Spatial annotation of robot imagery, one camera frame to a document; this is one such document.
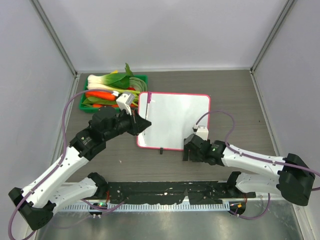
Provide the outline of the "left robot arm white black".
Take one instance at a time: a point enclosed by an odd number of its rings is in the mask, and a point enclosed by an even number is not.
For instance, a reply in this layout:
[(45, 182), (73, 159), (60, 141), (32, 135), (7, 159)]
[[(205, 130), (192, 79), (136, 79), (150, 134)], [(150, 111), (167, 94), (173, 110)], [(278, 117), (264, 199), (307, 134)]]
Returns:
[(92, 115), (88, 127), (78, 132), (59, 159), (41, 176), (24, 188), (13, 188), (9, 193), (17, 210), (33, 230), (44, 227), (64, 207), (81, 199), (102, 199), (108, 183), (96, 172), (82, 181), (59, 189), (78, 169), (89, 163), (106, 148), (106, 142), (124, 133), (138, 136), (152, 123), (138, 111), (101, 107)]

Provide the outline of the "white marker pen pink cap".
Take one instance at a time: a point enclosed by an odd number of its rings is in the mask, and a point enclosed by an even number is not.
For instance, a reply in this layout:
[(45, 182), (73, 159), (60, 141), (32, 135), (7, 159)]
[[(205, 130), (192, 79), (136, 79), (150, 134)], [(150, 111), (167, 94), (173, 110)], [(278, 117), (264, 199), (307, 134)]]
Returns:
[(151, 97), (152, 97), (152, 92), (148, 91), (147, 92), (147, 99), (146, 99), (146, 109), (145, 109), (145, 119), (148, 119), (148, 114), (149, 114), (149, 105), (151, 102)]

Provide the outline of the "pink framed whiteboard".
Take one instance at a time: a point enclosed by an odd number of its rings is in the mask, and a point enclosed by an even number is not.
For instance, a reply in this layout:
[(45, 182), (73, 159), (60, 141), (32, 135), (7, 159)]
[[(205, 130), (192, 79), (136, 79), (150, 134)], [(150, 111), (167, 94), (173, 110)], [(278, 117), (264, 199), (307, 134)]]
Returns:
[[(147, 94), (142, 92), (138, 99), (138, 114), (142, 118), (146, 118)], [(209, 127), (210, 117), (201, 116), (210, 110), (211, 98), (206, 94), (151, 92), (147, 117), (151, 126), (138, 135), (137, 146), (182, 151), (184, 139), (194, 132), (194, 124)]]

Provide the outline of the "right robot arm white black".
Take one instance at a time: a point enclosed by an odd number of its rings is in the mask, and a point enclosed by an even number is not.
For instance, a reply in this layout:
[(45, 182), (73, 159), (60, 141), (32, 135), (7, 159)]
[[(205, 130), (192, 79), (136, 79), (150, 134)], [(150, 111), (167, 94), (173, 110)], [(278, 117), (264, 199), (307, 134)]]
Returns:
[(184, 161), (251, 172), (236, 172), (229, 176), (225, 190), (230, 197), (261, 192), (280, 195), (298, 206), (307, 206), (309, 203), (315, 173), (296, 154), (289, 153), (286, 157), (267, 156), (219, 140), (210, 142), (196, 134), (184, 139), (183, 151)]

